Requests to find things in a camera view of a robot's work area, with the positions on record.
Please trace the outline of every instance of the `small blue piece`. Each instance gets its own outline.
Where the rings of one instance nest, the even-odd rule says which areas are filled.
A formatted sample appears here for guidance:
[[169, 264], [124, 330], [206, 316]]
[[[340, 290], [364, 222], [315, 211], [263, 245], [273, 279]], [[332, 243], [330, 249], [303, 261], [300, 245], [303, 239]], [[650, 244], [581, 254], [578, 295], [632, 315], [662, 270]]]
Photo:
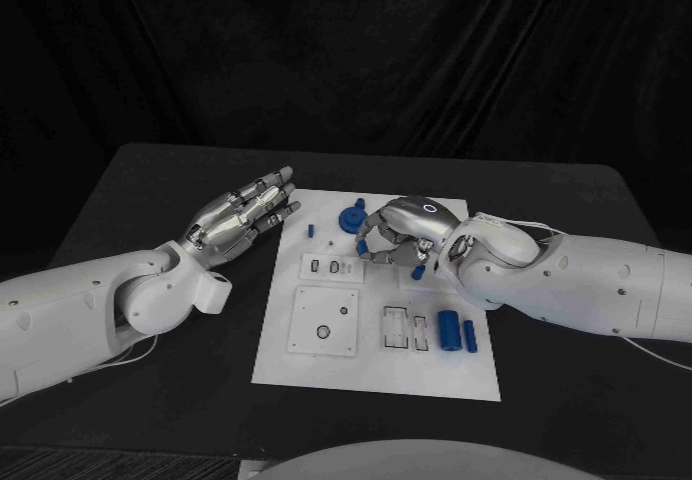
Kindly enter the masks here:
[[443, 310], [437, 314], [440, 325], [440, 346], [446, 352], [462, 350], [462, 331], [459, 329], [459, 314], [454, 310]]
[[356, 252], [358, 256], [361, 256], [364, 253], [369, 252], [368, 250], [368, 244], [365, 243], [365, 240], [361, 240], [356, 245]]
[[342, 230], [355, 235], [366, 218], [365, 200], [359, 198], [356, 205], [346, 208], [339, 215], [339, 226], [342, 227]]
[[476, 345], [476, 331], [473, 330], [473, 321], [464, 320], [464, 337], [466, 337], [466, 349], [470, 353], [476, 353], [479, 351], [479, 347]]
[[420, 280], [423, 278], [423, 274], [426, 273], [426, 265], [418, 265], [411, 272], [411, 278], [414, 280]]

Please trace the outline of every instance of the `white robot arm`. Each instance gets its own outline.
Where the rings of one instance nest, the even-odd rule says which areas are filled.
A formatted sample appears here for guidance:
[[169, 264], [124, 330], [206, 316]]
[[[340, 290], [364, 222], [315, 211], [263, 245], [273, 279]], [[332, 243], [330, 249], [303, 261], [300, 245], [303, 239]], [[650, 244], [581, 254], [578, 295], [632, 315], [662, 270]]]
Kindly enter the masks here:
[[300, 208], [294, 202], [274, 210], [294, 190], [291, 174], [286, 167], [224, 194], [178, 242], [0, 284], [0, 400], [88, 371], [172, 330], [193, 306], [221, 313], [231, 282], [208, 270]]
[[537, 242], [512, 223], [552, 230], [483, 213], [460, 222], [430, 199], [400, 198], [368, 217], [356, 238], [365, 242], [378, 226], [400, 246], [371, 253], [361, 244], [361, 257], [420, 265], [434, 251], [436, 268], [476, 307], [506, 304], [590, 333], [692, 342], [692, 256], [562, 232]]

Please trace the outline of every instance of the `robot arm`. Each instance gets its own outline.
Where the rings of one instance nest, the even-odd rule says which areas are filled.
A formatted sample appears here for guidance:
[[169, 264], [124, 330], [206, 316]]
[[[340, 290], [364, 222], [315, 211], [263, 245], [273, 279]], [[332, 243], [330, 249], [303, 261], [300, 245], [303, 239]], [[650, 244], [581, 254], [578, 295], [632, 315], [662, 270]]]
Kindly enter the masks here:
[[[436, 212], [424, 208], [433, 205], [430, 200], [401, 200], [371, 217], [379, 216], [397, 235], [415, 232], [407, 237], [411, 244], [417, 244], [415, 236], [434, 242], [431, 250], [440, 253], [436, 268], [443, 269], [459, 294], [477, 308], [495, 310], [508, 304], [537, 320], [590, 333], [692, 342], [692, 256], [622, 240], [567, 234], [537, 242], [498, 217], [477, 214], [454, 223], [444, 207], [437, 206]], [[418, 230], [400, 221], [398, 212], [391, 214], [400, 205], [417, 208]], [[421, 230], [421, 225], [436, 227]], [[371, 229], [372, 224], [365, 224], [356, 241]], [[387, 252], [387, 257], [385, 252], [361, 256], [415, 265], [421, 249], [414, 254], [405, 251], [405, 257], [397, 250]]]
[[274, 210], [294, 190], [291, 174], [286, 167], [216, 199], [178, 242], [0, 284], [0, 400], [64, 382], [172, 330], [193, 306], [221, 313], [231, 282], [208, 270], [299, 210], [299, 202]]

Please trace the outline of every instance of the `table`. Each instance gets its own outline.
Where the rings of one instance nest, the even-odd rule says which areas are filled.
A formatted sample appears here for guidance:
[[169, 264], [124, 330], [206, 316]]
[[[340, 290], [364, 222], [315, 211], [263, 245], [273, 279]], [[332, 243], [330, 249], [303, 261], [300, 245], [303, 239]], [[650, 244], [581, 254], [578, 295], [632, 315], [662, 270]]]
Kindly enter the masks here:
[[[283, 165], [302, 188], [464, 198], [470, 212], [658, 245], [606, 166], [127, 145], [52, 266], [178, 239], [206, 202]], [[623, 340], [509, 307], [489, 313], [502, 403], [251, 384], [278, 239], [277, 229], [218, 269], [234, 282], [224, 313], [193, 313], [139, 363], [5, 407], [0, 443], [286, 459], [361, 441], [430, 438], [593, 473], [692, 476], [691, 374]], [[692, 364], [689, 345], [646, 345]]]

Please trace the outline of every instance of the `black tabletop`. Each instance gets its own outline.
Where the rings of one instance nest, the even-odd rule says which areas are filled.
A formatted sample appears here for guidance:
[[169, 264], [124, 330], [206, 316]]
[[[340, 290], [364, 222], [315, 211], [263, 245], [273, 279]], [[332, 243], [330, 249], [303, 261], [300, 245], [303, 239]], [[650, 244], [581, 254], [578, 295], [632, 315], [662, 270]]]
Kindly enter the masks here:
[[[127, 145], [52, 266], [179, 238], [206, 202], [284, 165], [299, 187], [463, 198], [470, 212], [656, 245], [617, 172], [600, 165]], [[280, 229], [219, 272], [221, 315], [193, 313], [139, 363], [0, 409], [0, 443], [284, 459], [371, 440], [485, 443], [594, 473], [692, 476], [692, 374], [617, 338], [489, 313], [502, 402], [251, 384]], [[692, 364], [692, 346], [648, 342]]]

